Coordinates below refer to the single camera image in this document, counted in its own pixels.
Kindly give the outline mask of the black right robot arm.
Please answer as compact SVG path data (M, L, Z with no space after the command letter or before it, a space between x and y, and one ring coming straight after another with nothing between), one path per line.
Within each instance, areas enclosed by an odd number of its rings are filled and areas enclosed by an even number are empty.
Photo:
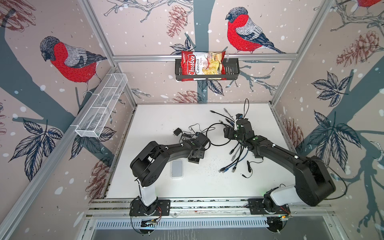
M318 157L302 157L263 136L256 136L248 119L238 119L233 127L225 127L224 137L237 141L253 153L255 158L267 158L295 176L294 185L277 187L264 194L263 204L266 209L291 203L315 207L336 191L325 163Z

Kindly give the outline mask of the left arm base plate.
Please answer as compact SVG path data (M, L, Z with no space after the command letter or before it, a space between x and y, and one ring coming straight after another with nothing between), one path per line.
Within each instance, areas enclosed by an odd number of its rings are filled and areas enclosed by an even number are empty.
M145 216L169 216L171 208L170 200L155 200L146 206L140 199L136 198L130 203L130 217Z

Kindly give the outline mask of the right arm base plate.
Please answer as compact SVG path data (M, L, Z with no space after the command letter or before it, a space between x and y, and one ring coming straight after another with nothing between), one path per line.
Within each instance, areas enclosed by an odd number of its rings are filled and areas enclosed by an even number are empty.
M248 199L245 204L252 215L290 215L291 211L288 205L278 206L270 199L253 198Z

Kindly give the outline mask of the white mesh wall shelf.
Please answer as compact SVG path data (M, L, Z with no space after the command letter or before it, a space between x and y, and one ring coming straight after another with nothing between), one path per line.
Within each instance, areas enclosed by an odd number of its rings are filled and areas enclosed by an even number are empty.
M127 81L125 74L115 73L109 76L75 130L80 137L99 138L101 136Z

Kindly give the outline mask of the red cassava chips bag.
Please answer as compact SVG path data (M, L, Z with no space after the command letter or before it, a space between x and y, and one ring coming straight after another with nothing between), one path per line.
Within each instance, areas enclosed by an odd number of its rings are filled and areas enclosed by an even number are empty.
M193 76L194 78L181 79L182 82L203 80L197 76L203 75L224 75L223 67L224 52L191 52L182 51L181 68L182 76Z

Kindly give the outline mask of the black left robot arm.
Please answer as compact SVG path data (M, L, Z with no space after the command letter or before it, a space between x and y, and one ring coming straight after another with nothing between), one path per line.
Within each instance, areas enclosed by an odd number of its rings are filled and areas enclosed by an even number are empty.
M140 204L147 209L157 207L155 182L167 163L188 159L190 163L198 164L210 146L211 141L203 133L173 145L160 145L155 141L148 143L130 164L139 183Z

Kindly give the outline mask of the aluminium front rail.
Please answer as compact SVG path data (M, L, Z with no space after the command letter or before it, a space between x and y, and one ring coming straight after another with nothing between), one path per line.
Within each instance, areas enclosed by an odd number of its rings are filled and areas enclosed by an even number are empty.
M96 199L91 202L85 218L90 219L124 219L129 217L132 199ZM163 218L214 218L214 217L307 217L335 216L331 205L289 205L283 211L268 214L264 208L251 207L245 197L236 198L171 198Z

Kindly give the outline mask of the black power adapter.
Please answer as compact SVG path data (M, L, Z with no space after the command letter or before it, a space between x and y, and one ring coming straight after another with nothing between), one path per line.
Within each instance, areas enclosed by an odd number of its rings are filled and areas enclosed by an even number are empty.
M176 130L174 130L174 135L175 136L182 136L183 131L180 128L177 128Z

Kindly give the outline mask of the white grey flat device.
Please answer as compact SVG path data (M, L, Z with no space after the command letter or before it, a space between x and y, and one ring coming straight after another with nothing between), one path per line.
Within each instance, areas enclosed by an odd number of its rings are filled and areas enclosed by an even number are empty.
M184 176L184 162L183 160L174 160L171 162L171 178L181 179Z

